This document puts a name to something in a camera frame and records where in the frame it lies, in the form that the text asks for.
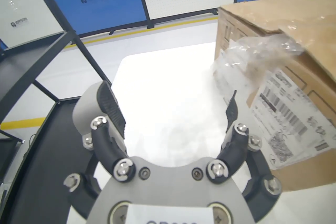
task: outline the plastic bag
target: plastic bag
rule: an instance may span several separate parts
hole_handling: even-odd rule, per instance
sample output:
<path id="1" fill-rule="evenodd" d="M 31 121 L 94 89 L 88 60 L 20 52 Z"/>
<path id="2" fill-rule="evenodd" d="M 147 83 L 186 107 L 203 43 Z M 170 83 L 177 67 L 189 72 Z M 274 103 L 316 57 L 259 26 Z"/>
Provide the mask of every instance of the plastic bag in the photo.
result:
<path id="1" fill-rule="evenodd" d="M 286 59 L 303 51 L 300 44 L 285 34 L 231 40 L 228 49 L 213 65 L 217 87 L 227 104 L 234 90 L 239 90 L 247 100 L 269 71 L 273 72 Z"/>

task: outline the brown cardboard box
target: brown cardboard box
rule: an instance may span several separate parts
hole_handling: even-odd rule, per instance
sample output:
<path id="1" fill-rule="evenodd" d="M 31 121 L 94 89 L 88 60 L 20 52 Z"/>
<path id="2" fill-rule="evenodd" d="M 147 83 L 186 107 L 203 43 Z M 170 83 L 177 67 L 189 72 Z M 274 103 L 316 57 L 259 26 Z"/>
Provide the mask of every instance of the brown cardboard box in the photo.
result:
<path id="1" fill-rule="evenodd" d="M 222 6 L 215 58 L 230 40 L 276 33 L 305 47 L 302 55 L 287 59 L 281 68 L 336 125 L 336 0 L 259 0 Z M 273 172 L 285 191 L 334 183 L 336 151 Z"/>

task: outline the white label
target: white label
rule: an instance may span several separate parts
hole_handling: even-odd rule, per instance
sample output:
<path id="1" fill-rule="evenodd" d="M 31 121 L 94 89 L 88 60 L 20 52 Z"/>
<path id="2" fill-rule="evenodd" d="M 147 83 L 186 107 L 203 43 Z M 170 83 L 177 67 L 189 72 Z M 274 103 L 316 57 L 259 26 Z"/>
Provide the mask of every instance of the white label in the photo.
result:
<path id="1" fill-rule="evenodd" d="M 280 69 L 260 86 L 251 110 L 271 169 L 336 147 L 336 128 Z"/>
<path id="2" fill-rule="evenodd" d="M 213 224 L 210 207 L 169 207 L 130 204 L 125 224 Z"/>

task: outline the clear plastic wrap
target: clear plastic wrap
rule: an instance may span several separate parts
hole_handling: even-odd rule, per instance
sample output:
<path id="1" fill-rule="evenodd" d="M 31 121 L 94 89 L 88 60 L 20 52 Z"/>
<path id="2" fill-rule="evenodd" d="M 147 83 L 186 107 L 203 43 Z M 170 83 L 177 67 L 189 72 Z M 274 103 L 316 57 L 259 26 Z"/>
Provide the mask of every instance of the clear plastic wrap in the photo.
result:
<path id="1" fill-rule="evenodd" d="M 304 49 L 285 34 L 270 37 L 243 37 L 230 41 L 213 65 L 217 87 L 228 104 L 234 90 L 248 96 L 265 79 L 268 71 L 280 67 L 288 58 L 300 55 Z"/>
<path id="2" fill-rule="evenodd" d="M 237 90 L 251 106 L 263 138 L 262 152 L 273 170 L 336 147 L 336 128 L 283 71 L 291 63 L 305 71 L 295 61 L 303 51 L 284 34 L 245 37 L 230 40 L 213 64 L 225 102 Z"/>

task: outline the black metal shelf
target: black metal shelf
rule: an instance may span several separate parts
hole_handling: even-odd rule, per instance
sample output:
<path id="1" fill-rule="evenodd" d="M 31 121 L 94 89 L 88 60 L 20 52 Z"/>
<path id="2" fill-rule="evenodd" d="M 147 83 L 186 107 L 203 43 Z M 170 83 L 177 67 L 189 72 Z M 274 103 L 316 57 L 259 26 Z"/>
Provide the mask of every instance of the black metal shelf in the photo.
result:
<path id="1" fill-rule="evenodd" d="M 111 82 L 55 0 L 44 2 L 64 31 L 0 50 L 0 123 L 31 84 L 55 101 L 25 154 L 8 194 L 1 200 L 1 224 L 66 223 L 70 205 L 66 201 L 64 178 L 73 171 L 93 174 L 97 165 L 95 156 L 83 148 L 81 136 L 72 122 L 72 110 L 79 97 L 59 100 L 36 78 L 73 42 L 102 80 L 110 85 Z"/>
<path id="2" fill-rule="evenodd" d="M 0 223 L 66 223 L 69 173 L 93 175 L 98 163 L 72 121 L 79 97 L 55 103 L 38 130 L 0 211 Z"/>
<path id="3" fill-rule="evenodd" d="M 0 123 L 27 88 L 35 83 L 37 76 L 74 36 L 73 32 L 57 33 L 6 49 L 1 54 Z"/>

